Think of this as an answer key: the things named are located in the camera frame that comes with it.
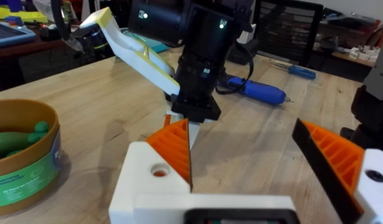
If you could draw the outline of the white orange left gripper right finger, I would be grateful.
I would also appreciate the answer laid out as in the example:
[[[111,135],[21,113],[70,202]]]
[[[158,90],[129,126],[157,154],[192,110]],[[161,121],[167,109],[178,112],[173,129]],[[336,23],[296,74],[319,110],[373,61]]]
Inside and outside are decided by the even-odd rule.
[[[292,138],[343,223],[383,224],[383,150],[297,119]]]

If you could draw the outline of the white orange left gripper left finger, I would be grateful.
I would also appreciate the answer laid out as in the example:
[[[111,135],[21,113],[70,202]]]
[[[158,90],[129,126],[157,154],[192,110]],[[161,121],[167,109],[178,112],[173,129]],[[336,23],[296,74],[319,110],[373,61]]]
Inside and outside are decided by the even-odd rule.
[[[165,120],[130,143],[109,206],[111,223],[183,223],[182,195],[192,188],[188,120]]]

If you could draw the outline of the finger of the white orange right gripper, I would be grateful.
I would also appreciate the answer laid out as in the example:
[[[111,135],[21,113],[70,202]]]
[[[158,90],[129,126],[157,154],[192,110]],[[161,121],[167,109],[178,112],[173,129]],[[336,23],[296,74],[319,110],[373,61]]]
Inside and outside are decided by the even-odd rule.
[[[189,121],[188,122],[188,138],[189,138],[189,150],[193,148],[197,135],[200,130],[200,123]]]

